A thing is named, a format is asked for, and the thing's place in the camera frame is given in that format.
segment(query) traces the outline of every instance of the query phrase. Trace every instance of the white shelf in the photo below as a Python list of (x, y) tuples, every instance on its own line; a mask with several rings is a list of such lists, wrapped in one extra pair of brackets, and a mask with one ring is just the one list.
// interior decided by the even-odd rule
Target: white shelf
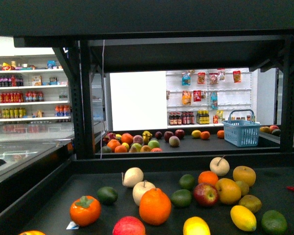
[(43, 121), (43, 120), (61, 120), (70, 119), (71, 117), (29, 117), (29, 118), (0, 118), (0, 122), (11, 122), (11, 121)]
[(68, 85), (46, 85), (46, 86), (23, 86), (23, 87), (0, 87), (0, 90), (24, 90), (24, 89), (41, 89), (41, 88), (60, 88)]
[(49, 70), (0, 70), (0, 73), (46, 73), (46, 72), (63, 72), (63, 69)]
[(23, 102), (23, 103), (0, 103), (0, 106), (20, 106), (36, 104), (69, 104), (69, 101), (42, 101), (42, 102)]

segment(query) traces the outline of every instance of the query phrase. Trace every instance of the yellow fruit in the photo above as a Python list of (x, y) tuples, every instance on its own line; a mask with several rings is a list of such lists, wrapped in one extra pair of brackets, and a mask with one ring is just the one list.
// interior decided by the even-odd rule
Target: yellow fruit
[(127, 151), (129, 151), (129, 145), (128, 145), (128, 143), (122, 143), (122, 145), (124, 145), (126, 147)]
[(255, 215), (246, 207), (234, 206), (231, 209), (231, 219), (236, 227), (239, 229), (252, 232), (256, 230), (257, 221)]
[(199, 130), (194, 130), (192, 132), (192, 136), (194, 139), (200, 139), (200, 134), (201, 134), (201, 131), (199, 131)]
[(206, 221), (194, 216), (185, 221), (183, 235), (210, 235), (210, 230)]
[(248, 166), (237, 166), (233, 170), (234, 181), (244, 181), (248, 186), (253, 186), (256, 181), (256, 172)]
[(216, 183), (216, 189), (220, 201), (224, 204), (235, 204), (241, 198), (241, 188), (231, 179), (219, 179)]

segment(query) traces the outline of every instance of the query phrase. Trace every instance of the small orange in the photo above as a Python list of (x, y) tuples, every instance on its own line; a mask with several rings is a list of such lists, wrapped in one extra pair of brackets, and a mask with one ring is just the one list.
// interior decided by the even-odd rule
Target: small orange
[(218, 176), (216, 173), (208, 170), (208, 171), (203, 171), (200, 173), (198, 176), (198, 183), (210, 183), (213, 186), (216, 185), (217, 181), (219, 180)]
[(210, 133), (209, 131), (203, 131), (201, 134), (200, 134), (200, 138), (202, 140), (208, 140), (210, 138)]
[(107, 144), (107, 146), (111, 148), (113, 153), (114, 153), (114, 150), (116, 149), (116, 147), (118, 147), (120, 145), (121, 145), (120, 142), (118, 142), (117, 140), (110, 140), (109, 143)]
[(217, 137), (218, 137), (219, 139), (224, 139), (224, 131), (223, 131), (223, 130), (219, 130), (219, 131), (217, 132)]
[(151, 225), (160, 225), (167, 221), (171, 213), (170, 198), (159, 188), (152, 188), (141, 198), (139, 215)]
[(124, 133), (121, 137), (121, 142), (122, 143), (127, 143), (128, 145), (131, 146), (133, 144), (133, 137), (130, 133)]
[(115, 153), (127, 153), (127, 148), (124, 145), (119, 145), (114, 150)]

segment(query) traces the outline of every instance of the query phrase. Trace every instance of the dark red apple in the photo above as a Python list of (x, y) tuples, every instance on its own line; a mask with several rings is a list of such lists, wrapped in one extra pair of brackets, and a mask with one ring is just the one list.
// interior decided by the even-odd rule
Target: dark red apple
[(174, 136), (174, 133), (172, 131), (166, 131), (165, 134), (164, 134), (165, 141), (169, 142), (169, 139), (170, 139), (171, 136)]
[(203, 207), (212, 207), (219, 199), (216, 187), (209, 183), (200, 183), (193, 190), (195, 200)]
[(155, 137), (157, 138), (157, 140), (160, 140), (162, 138), (162, 133), (160, 131), (157, 131), (155, 133)]
[(185, 132), (181, 129), (175, 131), (175, 136), (178, 137), (180, 140), (184, 138)]

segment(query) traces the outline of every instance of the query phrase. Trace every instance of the white wall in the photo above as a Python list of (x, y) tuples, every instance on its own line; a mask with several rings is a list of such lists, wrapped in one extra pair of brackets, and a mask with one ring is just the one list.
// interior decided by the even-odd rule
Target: white wall
[(110, 74), (113, 131), (167, 128), (166, 72)]

